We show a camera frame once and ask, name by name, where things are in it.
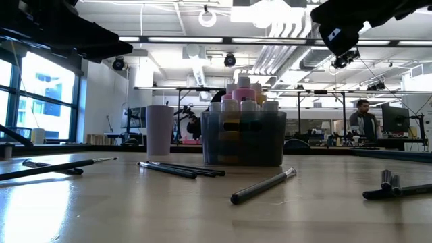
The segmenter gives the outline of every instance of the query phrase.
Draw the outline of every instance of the man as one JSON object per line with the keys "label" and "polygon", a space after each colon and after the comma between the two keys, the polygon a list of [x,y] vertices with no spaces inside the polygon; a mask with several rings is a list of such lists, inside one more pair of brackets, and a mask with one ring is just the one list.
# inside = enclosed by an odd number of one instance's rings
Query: man
{"label": "man", "polygon": [[374,141],[377,138],[382,138],[382,133],[377,118],[368,111],[369,102],[359,100],[357,102],[357,112],[350,116],[350,127],[358,135],[366,136],[367,140]]}

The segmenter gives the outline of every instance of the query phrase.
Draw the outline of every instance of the window frame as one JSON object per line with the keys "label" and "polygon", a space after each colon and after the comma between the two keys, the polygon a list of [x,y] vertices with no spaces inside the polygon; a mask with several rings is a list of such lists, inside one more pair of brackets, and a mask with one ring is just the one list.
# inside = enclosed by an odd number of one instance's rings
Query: window frame
{"label": "window frame", "polygon": [[[9,102],[7,104],[7,116],[6,116],[6,126],[16,126],[18,122],[18,108],[20,104],[20,96],[29,97],[36,99],[38,101],[46,101],[56,105],[63,105],[71,108],[70,115],[70,128],[69,128],[69,139],[47,139],[47,142],[75,142],[76,141],[76,130],[78,127],[78,101],[79,101],[79,90],[81,85],[81,76],[75,74],[74,85],[72,89],[72,103],[66,103],[49,97],[44,97],[39,94],[33,94],[30,92],[24,92],[20,90],[21,78],[20,70],[16,65],[15,57],[13,53],[0,48],[0,59],[12,64],[11,70],[11,83],[10,86],[0,85],[0,90],[9,93]],[[22,57],[17,55],[18,65],[22,67]]]}

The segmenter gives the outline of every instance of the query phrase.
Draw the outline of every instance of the computer monitor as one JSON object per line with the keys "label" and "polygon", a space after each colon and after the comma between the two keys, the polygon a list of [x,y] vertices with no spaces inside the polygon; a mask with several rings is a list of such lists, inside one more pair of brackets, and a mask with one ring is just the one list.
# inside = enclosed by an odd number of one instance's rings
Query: computer monitor
{"label": "computer monitor", "polygon": [[[130,125],[129,128],[146,127],[146,107],[129,108]],[[128,128],[128,110],[124,109],[121,114],[121,128]]]}
{"label": "computer monitor", "polygon": [[410,129],[410,112],[408,109],[382,106],[383,127],[385,132],[408,132]]}

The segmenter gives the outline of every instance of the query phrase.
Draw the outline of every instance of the wooden table surface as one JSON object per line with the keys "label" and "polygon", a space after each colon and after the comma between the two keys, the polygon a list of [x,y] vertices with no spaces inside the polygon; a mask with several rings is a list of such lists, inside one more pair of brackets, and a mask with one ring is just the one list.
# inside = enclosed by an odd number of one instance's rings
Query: wooden table surface
{"label": "wooden table surface", "polygon": [[[196,180],[136,166],[145,153],[87,152],[33,157],[64,163],[118,156],[57,173],[0,182],[0,242],[431,242],[432,195],[369,202],[380,171],[403,186],[432,183],[422,163],[349,156],[286,155],[280,168],[224,167],[227,175]],[[0,172],[26,169],[23,158]],[[164,161],[200,166],[202,155]],[[298,175],[262,195],[231,205],[230,196],[289,167]]]}

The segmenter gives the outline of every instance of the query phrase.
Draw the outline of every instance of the black marker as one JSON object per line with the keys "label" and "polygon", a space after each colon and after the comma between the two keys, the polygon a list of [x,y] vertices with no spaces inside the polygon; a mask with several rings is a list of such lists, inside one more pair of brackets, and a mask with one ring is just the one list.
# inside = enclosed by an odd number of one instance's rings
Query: black marker
{"label": "black marker", "polygon": [[246,189],[243,189],[239,192],[234,193],[231,196],[231,203],[234,205],[243,203],[244,201],[248,200],[249,198],[252,198],[267,189],[283,182],[287,178],[291,178],[297,174],[296,170],[294,168],[290,168],[289,170],[280,173],[279,175],[273,176],[272,178],[269,178],[263,182],[260,182],[258,184],[255,184],[253,186],[250,186]]}
{"label": "black marker", "polygon": [[160,163],[160,162],[154,162],[154,161],[148,161],[157,165],[163,165],[163,166],[169,166],[169,167],[177,167],[178,169],[193,169],[193,170],[200,170],[203,172],[209,172],[209,173],[215,173],[216,176],[224,176],[225,171],[219,171],[214,169],[204,169],[204,168],[198,168],[198,167],[191,167],[191,166],[185,166],[185,165],[176,165],[176,164],[170,164],[170,163]]}
{"label": "black marker", "polygon": [[[419,185],[419,186],[407,186],[402,188],[402,197],[405,196],[414,196],[420,194],[432,193],[432,184]],[[391,191],[387,190],[376,190],[363,192],[364,199],[367,200],[381,200],[381,199],[389,199],[395,198]]]}
{"label": "black marker", "polygon": [[[47,164],[47,163],[32,162],[29,159],[26,159],[25,161],[23,161],[22,165],[26,166],[26,167],[30,167],[30,168],[51,166],[50,164]],[[56,171],[56,173],[62,173],[65,175],[70,175],[70,176],[78,176],[78,175],[82,175],[84,173],[84,171],[82,169],[73,168],[73,169],[63,169],[60,171]]]}
{"label": "black marker", "polygon": [[392,172],[388,169],[381,172],[381,188],[384,190],[392,189]]}
{"label": "black marker", "polygon": [[15,178],[21,178],[21,177],[26,177],[26,176],[33,176],[33,175],[38,175],[38,174],[42,174],[42,173],[56,172],[56,171],[61,171],[64,169],[73,169],[73,168],[92,165],[92,164],[97,163],[97,162],[103,162],[103,161],[107,161],[107,160],[111,160],[111,159],[116,160],[117,157],[100,158],[100,159],[87,159],[87,160],[83,160],[83,161],[64,163],[64,164],[60,164],[60,165],[50,165],[50,166],[38,167],[38,168],[34,168],[34,169],[27,169],[24,171],[5,173],[5,174],[0,175],[0,181],[15,179]]}
{"label": "black marker", "polygon": [[402,195],[402,188],[400,187],[400,178],[398,175],[393,175],[391,178],[391,193],[395,196]]}
{"label": "black marker", "polygon": [[148,163],[152,163],[153,165],[159,165],[159,166],[169,167],[169,168],[173,168],[173,169],[181,169],[183,171],[189,171],[189,172],[195,173],[198,176],[207,176],[207,177],[216,177],[217,176],[216,173],[206,172],[206,171],[202,171],[200,169],[188,169],[188,168],[176,167],[176,166],[172,166],[172,165],[161,164],[161,163],[158,163],[158,162],[150,162],[150,161],[148,161]]}
{"label": "black marker", "polygon": [[147,163],[147,162],[138,162],[138,165],[147,169],[152,169],[155,171],[160,171],[160,172],[165,172],[165,173],[170,173],[172,175],[176,175],[176,176],[182,176],[184,178],[190,178],[190,179],[195,179],[196,178],[196,174],[193,172],[189,172],[189,171],[184,171],[181,169],[175,169],[175,168],[170,168],[170,167],[165,167],[162,165],[155,165],[152,163]]}

